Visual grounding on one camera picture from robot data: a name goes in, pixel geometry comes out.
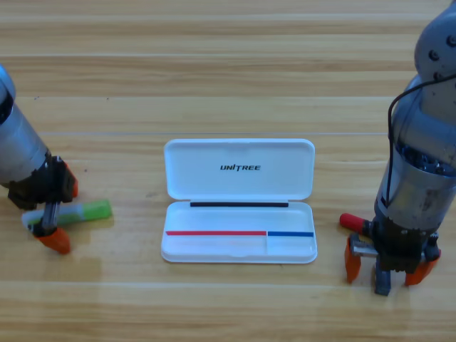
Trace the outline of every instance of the wooden table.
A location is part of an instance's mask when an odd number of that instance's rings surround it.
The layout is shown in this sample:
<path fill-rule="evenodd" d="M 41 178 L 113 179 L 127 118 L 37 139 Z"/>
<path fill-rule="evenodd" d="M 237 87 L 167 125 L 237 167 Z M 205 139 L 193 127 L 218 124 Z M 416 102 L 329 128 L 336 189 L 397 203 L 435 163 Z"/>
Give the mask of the wooden table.
<path fill-rule="evenodd" d="M 342 212 L 373 216 L 386 110 L 449 0 L 3 0 L 0 61 L 17 103 L 113 218 L 34 241 L 1 192 L 2 341 L 453 341 L 456 212 L 442 260 L 388 298 L 373 262 L 345 280 Z M 308 265 L 169 264 L 160 256 L 173 138 L 306 138 L 316 146 L 319 255 Z"/>

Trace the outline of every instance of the white plastic box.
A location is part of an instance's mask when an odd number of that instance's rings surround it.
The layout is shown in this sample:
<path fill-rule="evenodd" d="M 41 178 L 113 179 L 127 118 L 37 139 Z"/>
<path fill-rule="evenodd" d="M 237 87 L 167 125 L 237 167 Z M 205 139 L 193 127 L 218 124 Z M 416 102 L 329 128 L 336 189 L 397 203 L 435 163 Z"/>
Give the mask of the white plastic box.
<path fill-rule="evenodd" d="M 165 146 L 162 256 L 171 262 L 306 264 L 318 254 L 315 147 L 305 139 L 179 139 Z"/>

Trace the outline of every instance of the green marker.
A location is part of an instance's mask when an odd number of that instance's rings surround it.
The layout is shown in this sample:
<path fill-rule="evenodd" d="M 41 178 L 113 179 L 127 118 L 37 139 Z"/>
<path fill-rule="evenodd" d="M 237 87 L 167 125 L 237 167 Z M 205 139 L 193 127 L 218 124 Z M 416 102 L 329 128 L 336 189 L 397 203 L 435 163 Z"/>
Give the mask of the green marker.
<path fill-rule="evenodd" d="M 22 214 L 22 224 L 27 228 L 30 224 L 38 223 L 43 217 L 43 213 L 43 209 L 25 212 Z M 89 203 L 62 205 L 58 212 L 57 225 L 107 219 L 112 213 L 107 199 Z"/>

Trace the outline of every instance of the black stripe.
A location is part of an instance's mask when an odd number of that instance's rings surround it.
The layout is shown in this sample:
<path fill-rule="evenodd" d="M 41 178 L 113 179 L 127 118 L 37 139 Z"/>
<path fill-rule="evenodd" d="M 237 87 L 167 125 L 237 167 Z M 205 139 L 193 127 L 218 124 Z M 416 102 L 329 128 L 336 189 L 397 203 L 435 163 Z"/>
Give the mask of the black stripe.
<path fill-rule="evenodd" d="M 287 208 L 287 202 L 191 202 L 191 207 L 278 207 Z"/>

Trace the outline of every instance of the blue stripe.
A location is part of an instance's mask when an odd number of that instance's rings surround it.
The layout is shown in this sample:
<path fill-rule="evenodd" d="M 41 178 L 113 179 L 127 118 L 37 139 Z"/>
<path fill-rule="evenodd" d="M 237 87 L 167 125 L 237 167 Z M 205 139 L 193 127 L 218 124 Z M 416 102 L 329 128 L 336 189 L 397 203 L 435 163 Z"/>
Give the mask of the blue stripe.
<path fill-rule="evenodd" d="M 312 232 L 268 232 L 268 237 L 314 237 Z"/>

